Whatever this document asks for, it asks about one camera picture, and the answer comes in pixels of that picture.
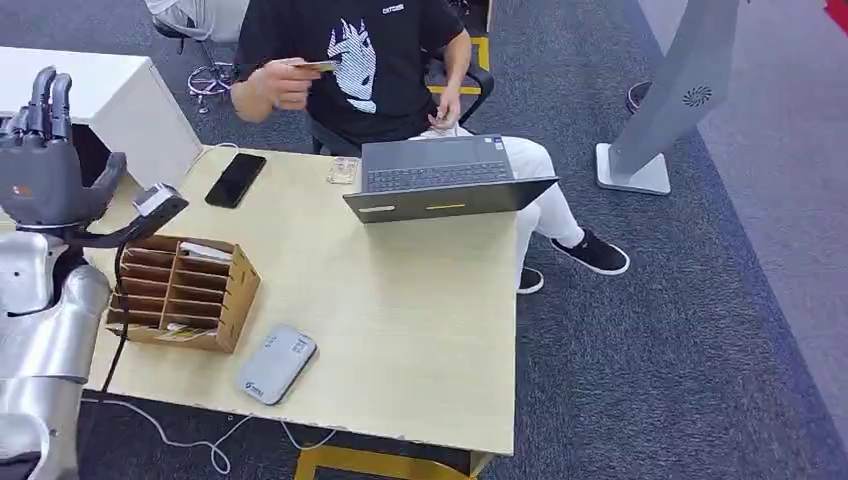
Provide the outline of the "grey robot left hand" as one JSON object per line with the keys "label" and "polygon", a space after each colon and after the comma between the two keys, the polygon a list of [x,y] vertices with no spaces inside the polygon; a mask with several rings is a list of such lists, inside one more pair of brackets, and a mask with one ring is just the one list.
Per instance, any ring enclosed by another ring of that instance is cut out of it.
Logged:
{"label": "grey robot left hand", "polygon": [[72,78],[52,65],[36,75],[29,102],[1,129],[1,207],[19,226],[53,228],[101,218],[127,171],[126,154],[109,154],[92,185],[73,144]]}

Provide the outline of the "person's right hand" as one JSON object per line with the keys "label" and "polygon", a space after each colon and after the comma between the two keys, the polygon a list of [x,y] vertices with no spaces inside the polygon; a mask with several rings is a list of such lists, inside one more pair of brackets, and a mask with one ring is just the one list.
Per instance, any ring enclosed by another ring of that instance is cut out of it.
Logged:
{"label": "person's right hand", "polygon": [[246,83],[245,111],[267,116],[272,109],[304,110],[312,84],[321,72],[275,60],[254,71]]}

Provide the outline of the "person's left hand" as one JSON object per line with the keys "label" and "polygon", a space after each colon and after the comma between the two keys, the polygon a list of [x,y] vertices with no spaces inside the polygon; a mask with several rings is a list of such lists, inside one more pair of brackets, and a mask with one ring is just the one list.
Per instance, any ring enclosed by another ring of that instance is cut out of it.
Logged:
{"label": "person's left hand", "polygon": [[429,115],[432,127],[447,130],[455,127],[461,113],[461,94],[457,86],[446,86],[439,96],[436,114]]}

